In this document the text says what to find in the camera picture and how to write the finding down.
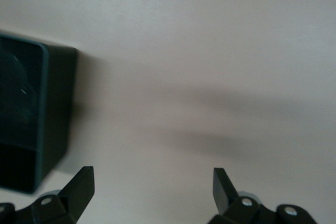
black box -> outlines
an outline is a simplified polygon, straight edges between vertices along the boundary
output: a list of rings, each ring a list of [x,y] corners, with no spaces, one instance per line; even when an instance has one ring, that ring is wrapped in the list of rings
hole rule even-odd
[[[34,192],[67,149],[77,51],[0,34],[0,186]]]

screw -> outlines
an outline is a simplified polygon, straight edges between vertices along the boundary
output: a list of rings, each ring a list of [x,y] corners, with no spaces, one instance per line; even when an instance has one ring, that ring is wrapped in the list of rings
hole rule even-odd
[[[292,216],[298,215],[298,212],[296,212],[296,210],[292,207],[285,207],[285,212]]]
[[[247,206],[247,207],[250,207],[250,206],[252,206],[252,201],[250,200],[250,199],[248,199],[248,198],[244,198],[244,199],[242,199],[241,200],[241,203],[243,203],[243,205],[244,206]]]
[[[53,198],[51,197],[45,198],[44,200],[41,201],[41,205],[49,204],[52,201],[52,199]]]

silver bolt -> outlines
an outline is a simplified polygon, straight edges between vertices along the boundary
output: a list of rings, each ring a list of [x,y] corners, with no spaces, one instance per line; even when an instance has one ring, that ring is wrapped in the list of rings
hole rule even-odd
[[[241,203],[243,203],[243,205],[244,206],[247,206],[247,207],[250,207],[250,206],[252,206],[252,201],[250,200],[250,199],[248,199],[248,198],[244,198],[244,199],[242,199],[241,200]]]
[[[44,200],[41,201],[41,205],[49,204],[52,201],[52,199],[53,198],[51,197],[45,198]]]
[[[296,210],[292,207],[285,207],[285,212],[292,216],[298,215],[298,212],[296,212]]]

white table surface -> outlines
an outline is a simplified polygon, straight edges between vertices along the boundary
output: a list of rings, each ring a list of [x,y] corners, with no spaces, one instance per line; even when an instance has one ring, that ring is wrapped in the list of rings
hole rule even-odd
[[[336,212],[336,0],[0,0],[0,29],[79,49],[66,157],[78,223],[207,223],[214,167],[271,210]]]

screw head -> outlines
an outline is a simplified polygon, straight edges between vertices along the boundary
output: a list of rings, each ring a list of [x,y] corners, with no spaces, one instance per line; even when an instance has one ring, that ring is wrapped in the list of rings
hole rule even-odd
[[[247,207],[250,207],[250,206],[252,206],[252,201],[250,200],[250,199],[248,199],[248,198],[244,198],[244,199],[242,199],[241,200],[241,203],[243,203],[243,205],[244,206],[247,206]]]
[[[296,210],[294,208],[292,208],[292,207],[285,207],[285,212],[288,215],[292,215],[292,216],[298,215],[298,212],[296,212]]]
[[[52,200],[53,200],[53,198],[51,198],[51,197],[45,198],[41,201],[41,205],[49,204]]]

